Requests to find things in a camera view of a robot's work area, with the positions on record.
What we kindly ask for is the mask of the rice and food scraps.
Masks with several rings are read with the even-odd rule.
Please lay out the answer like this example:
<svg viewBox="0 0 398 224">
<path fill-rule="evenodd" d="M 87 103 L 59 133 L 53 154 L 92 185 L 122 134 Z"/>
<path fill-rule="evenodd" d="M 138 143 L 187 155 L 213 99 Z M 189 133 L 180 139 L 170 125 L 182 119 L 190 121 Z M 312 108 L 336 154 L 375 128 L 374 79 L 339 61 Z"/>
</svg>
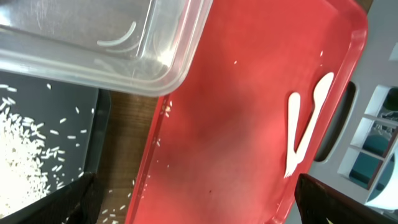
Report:
<svg viewBox="0 0 398 224">
<path fill-rule="evenodd" d="M 1 218 L 83 174 L 99 91 L 1 83 Z"/>
</svg>

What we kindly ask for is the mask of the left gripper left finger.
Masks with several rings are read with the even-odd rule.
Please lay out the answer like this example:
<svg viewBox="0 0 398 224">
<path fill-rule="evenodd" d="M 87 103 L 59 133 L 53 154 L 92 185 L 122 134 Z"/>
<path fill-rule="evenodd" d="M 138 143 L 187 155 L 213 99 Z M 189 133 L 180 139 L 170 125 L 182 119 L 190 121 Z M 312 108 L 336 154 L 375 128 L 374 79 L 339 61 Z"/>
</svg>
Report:
<svg viewBox="0 0 398 224">
<path fill-rule="evenodd" d="M 78 180 L 1 219 L 1 224 L 13 223 L 96 223 L 96 175 L 84 173 Z"/>
</svg>

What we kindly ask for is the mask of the white plastic spoon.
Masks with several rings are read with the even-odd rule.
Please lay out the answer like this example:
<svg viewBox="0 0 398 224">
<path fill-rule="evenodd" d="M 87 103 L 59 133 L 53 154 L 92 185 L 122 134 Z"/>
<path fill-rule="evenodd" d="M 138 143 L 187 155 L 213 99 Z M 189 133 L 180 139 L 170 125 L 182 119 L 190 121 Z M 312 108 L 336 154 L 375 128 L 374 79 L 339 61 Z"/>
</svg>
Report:
<svg viewBox="0 0 398 224">
<path fill-rule="evenodd" d="M 300 144 L 298 145 L 298 149 L 296 151 L 295 160 L 297 164 L 301 163 L 304 160 L 306 151 L 308 149 L 310 140 L 312 138 L 312 134 L 315 129 L 315 125 L 320 115 L 321 108 L 328 96 L 328 92 L 330 90 L 334 76 L 335 74 L 333 72 L 327 73 L 320 79 L 320 81 L 316 84 L 314 88 L 313 91 L 314 109 L 310 117 L 310 121 L 308 122 L 307 128 L 301 138 Z"/>
</svg>

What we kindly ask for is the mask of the large light blue plate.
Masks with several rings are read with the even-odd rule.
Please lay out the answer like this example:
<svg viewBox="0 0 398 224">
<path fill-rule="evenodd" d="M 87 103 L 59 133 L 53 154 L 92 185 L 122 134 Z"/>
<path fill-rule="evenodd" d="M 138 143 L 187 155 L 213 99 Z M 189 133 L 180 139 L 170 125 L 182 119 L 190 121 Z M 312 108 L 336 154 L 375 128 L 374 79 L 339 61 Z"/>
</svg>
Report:
<svg viewBox="0 0 398 224">
<path fill-rule="evenodd" d="M 397 174 L 392 174 L 385 189 L 365 205 L 385 210 L 397 210 Z"/>
</svg>

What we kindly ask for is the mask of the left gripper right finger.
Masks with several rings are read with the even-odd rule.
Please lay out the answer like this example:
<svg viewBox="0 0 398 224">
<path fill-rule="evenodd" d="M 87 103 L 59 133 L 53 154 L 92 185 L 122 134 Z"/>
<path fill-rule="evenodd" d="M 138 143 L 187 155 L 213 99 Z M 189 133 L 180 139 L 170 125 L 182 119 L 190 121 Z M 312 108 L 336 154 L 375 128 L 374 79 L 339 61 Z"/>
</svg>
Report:
<svg viewBox="0 0 398 224">
<path fill-rule="evenodd" d="M 397 223 L 308 174 L 298 176 L 294 195 L 303 224 Z"/>
</svg>

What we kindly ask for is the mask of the white plastic fork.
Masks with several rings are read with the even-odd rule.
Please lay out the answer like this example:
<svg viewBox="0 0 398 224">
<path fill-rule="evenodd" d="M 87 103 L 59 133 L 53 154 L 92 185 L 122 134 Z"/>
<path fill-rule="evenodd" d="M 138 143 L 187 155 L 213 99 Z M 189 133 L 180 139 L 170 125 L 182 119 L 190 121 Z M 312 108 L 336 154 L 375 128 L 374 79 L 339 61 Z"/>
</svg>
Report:
<svg viewBox="0 0 398 224">
<path fill-rule="evenodd" d="M 287 155 L 284 178 L 290 177 L 297 166 L 295 153 L 295 136 L 300 113 L 300 94 L 293 92 L 288 99 L 287 107 Z"/>
</svg>

